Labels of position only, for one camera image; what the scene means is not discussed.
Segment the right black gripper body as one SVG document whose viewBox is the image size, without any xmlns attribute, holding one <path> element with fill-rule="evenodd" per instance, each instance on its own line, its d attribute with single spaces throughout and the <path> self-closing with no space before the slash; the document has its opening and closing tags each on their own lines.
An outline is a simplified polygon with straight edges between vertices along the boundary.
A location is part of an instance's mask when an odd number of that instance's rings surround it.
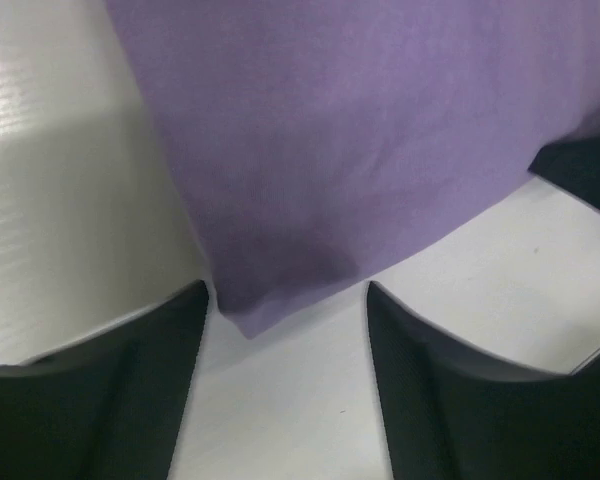
<svg viewBox="0 0 600 480">
<path fill-rule="evenodd" d="M 600 134 L 543 147 L 528 171 L 600 212 Z"/>
</svg>

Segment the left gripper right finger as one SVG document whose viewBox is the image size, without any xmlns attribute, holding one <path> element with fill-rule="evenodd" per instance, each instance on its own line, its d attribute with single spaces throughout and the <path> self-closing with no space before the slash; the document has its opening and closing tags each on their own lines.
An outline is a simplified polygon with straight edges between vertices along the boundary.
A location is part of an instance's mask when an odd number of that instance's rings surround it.
<svg viewBox="0 0 600 480">
<path fill-rule="evenodd" d="M 396 479 L 600 479 L 600 353 L 572 374 L 525 367 L 366 292 Z"/>
</svg>

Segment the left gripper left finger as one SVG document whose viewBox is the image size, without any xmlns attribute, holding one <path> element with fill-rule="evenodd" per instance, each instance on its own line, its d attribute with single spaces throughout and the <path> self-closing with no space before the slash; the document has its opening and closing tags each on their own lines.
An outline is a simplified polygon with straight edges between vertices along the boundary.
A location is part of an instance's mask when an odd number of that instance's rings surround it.
<svg viewBox="0 0 600 480">
<path fill-rule="evenodd" d="M 75 346 L 0 366 L 0 479 L 165 479 L 209 292 L 166 303 Z"/>
</svg>

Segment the purple t-shirt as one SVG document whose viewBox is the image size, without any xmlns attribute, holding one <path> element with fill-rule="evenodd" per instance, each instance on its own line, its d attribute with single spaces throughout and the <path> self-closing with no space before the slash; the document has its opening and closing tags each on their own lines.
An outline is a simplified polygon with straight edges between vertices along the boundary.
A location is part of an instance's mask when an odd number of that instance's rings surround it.
<svg viewBox="0 0 600 480">
<path fill-rule="evenodd" d="M 600 133 L 598 1 L 110 1 L 246 337 L 435 243 Z"/>
</svg>

